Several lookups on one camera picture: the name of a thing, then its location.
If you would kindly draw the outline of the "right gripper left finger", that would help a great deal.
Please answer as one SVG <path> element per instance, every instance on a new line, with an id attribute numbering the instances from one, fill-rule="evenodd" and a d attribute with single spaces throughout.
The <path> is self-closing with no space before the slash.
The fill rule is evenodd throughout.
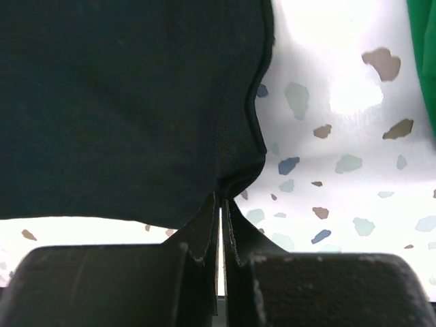
<path id="1" fill-rule="evenodd" d="M 157 245 L 41 247 L 1 291 L 9 327 L 210 326 L 219 201 Z"/>

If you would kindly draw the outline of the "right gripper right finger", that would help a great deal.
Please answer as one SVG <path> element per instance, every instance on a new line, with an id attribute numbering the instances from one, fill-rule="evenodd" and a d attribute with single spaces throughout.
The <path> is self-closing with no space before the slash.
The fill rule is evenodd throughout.
<path id="1" fill-rule="evenodd" d="M 406 261 L 385 253 L 289 253 L 221 204 L 229 326 L 434 326 Z"/>

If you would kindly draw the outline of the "black t shirt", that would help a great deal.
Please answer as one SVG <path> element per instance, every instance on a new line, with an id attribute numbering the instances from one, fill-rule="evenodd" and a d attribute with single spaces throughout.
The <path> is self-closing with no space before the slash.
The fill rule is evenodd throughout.
<path id="1" fill-rule="evenodd" d="M 260 175 L 269 1 L 2 1 L 1 218 L 184 226 Z"/>

